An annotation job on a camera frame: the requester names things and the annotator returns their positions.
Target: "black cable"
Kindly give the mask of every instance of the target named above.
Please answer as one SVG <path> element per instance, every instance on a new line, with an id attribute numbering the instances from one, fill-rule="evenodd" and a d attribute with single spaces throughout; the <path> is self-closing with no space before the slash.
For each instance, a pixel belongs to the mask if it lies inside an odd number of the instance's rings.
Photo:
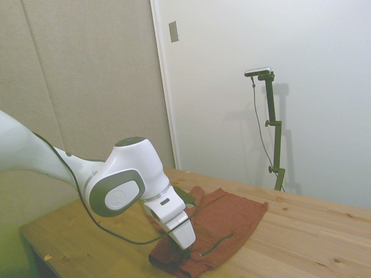
<path id="1" fill-rule="evenodd" d="M 255 108 L 255 115 L 256 115 L 256 119 L 257 119 L 257 126 L 259 127 L 260 141 L 261 141 L 261 144 L 263 145 L 264 152 L 265 152 L 265 154 L 266 154 L 267 157 L 268 157 L 269 163 L 271 164 L 271 167 L 273 168 L 272 160 L 271 160 L 271 158 L 269 157 L 269 154 L 268 154 L 268 152 L 267 152 L 267 149 L 265 148 L 265 144 L 264 144 L 264 141 L 263 141 L 263 136 L 261 135 L 260 121 L 259 121 L 259 116 L 257 115 L 257 109 L 256 109 L 256 93 L 255 93 L 255 86 L 256 86 L 256 85 L 255 85 L 255 83 L 254 83 L 254 77 L 250 76 L 250 78 L 251 78 L 251 81 L 253 82 L 253 90 L 254 90 L 254 108 Z"/>
<path id="2" fill-rule="evenodd" d="M 180 226 L 182 226 L 182 224 L 184 224 L 185 222 L 187 222 L 188 220 L 190 220 L 198 211 L 198 206 L 196 203 L 192 203 L 193 206 L 196 207 L 194 213 L 189 216 L 186 220 L 184 220 L 182 223 L 179 223 L 178 225 L 176 225 L 173 229 L 167 231 L 166 233 L 160 235 L 159 237 L 156 237 L 155 239 L 152 239 L 152 240 L 149 240 L 147 242 L 135 242 L 133 240 L 130 240 L 130 239 L 127 239 L 121 235 L 117 235 L 116 233 L 106 229 L 105 227 L 102 227 L 95 219 L 94 219 L 94 216 L 92 216 L 92 214 L 90 213 L 85 201 L 83 200 L 83 197 L 82 197 L 82 194 L 81 194 L 81 191 L 80 191 L 80 187 L 78 185 L 78 181 L 76 179 L 76 176 L 74 174 L 74 172 L 72 171 L 71 167 L 66 163 L 66 161 L 64 161 L 64 159 L 59 155 L 59 153 L 55 150 L 55 148 L 53 147 L 53 145 L 45 138 L 43 138 L 41 135 L 37 134 L 37 133 L 34 133 L 37 137 L 39 137 L 42 141 L 44 141 L 50 148 L 51 150 L 56 154 L 56 156 L 59 158 L 59 160 L 63 163 L 63 165 L 65 165 L 65 167 L 68 169 L 68 171 L 71 173 L 73 179 L 74 179 L 74 182 L 75 182 L 75 185 L 76 185 L 76 189 L 77 189 L 77 192 L 78 192 L 78 195 L 79 195 L 79 198 L 80 198 L 80 201 L 83 205 L 83 207 L 85 208 L 86 212 L 88 213 L 90 219 L 95 223 L 95 225 L 98 226 L 98 228 L 102 229 L 103 231 L 115 236 L 115 237 L 118 237 L 119 239 L 122 239 L 126 242 L 129 242 L 129 243 L 132 243 L 132 244 L 136 244 L 136 245 L 146 245 L 146 244 L 150 244 L 152 242 L 155 242 L 165 236 L 167 236 L 168 234 L 170 234 L 171 232 L 173 232 L 175 229 L 179 228 Z"/>

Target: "orange cloth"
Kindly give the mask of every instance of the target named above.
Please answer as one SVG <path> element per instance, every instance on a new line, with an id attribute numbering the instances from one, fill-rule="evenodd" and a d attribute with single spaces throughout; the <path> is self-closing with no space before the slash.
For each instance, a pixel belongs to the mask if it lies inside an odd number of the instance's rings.
<path id="1" fill-rule="evenodd" d="M 148 256 L 153 265 L 179 278 L 195 278 L 228 260 L 243 246 L 268 209 L 267 202 L 261 204 L 221 188 L 204 196 L 203 189 L 195 186 L 190 194 L 199 206 L 191 219 L 196 234 L 190 247 L 191 258 L 183 258 L 169 237 L 160 240 Z M 191 215 L 194 210 L 195 207 L 185 211 Z"/>

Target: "wall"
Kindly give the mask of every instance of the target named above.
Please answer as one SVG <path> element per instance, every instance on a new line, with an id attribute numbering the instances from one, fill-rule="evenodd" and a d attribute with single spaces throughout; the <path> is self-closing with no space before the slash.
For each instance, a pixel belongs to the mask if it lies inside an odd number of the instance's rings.
<path id="1" fill-rule="evenodd" d="M 149 1 L 4 0 L 0 26 L 0 110 L 83 158 L 147 137 L 174 167 Z M 18 228 L 77 193 L 17 171 L 0 196 L 0 276 L 38 277 Z"/>
<path id="2" fill-rule="evenodd" d="M 369 1 L 153 0 L 179 168 L 273 188 L 245 70 L 274 70 L 286 191 L 371 209 Z M 180 40 L 170 42 L 177 20 Z M 267 118 L 264 83 L 257 111 Z M 273 153 L 273 127 L 262 127 Z"/>

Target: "table surface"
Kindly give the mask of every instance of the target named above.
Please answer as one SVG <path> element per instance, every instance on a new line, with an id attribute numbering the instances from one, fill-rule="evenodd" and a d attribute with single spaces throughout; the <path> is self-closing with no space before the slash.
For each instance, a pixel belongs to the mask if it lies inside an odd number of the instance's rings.
<path id="1" fill-rule="evenodd" d="M 165 168 L 186 191 L 218 188 L 258 202 L 268 212 L 245 245 L 226 263 L 199 277 L 371 277 L 371 211 L 272 189 Z M 132 240 L 158 234 L 139 202 L 122 215 L 98 222 Z M 152 266 L 156 243 L 129 244 L 100 230 L 80 201 L 21 227 L 21 232 L 60 277 L 173 277 Z"/>

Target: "beige wall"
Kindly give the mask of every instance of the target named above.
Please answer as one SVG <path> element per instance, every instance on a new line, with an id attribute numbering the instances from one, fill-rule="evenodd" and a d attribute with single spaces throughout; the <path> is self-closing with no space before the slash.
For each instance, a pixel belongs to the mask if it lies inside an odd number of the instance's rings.
<path id="1" fill-rule="evenodd" d="M 84 158 L 147 137 L 174 167 L 149 1 L 2 0 L 0 26 L 0 110 Z M 77 193 L 18 171 L 0 197 L 0 276 L 38 277 L 18 228 Z"/>

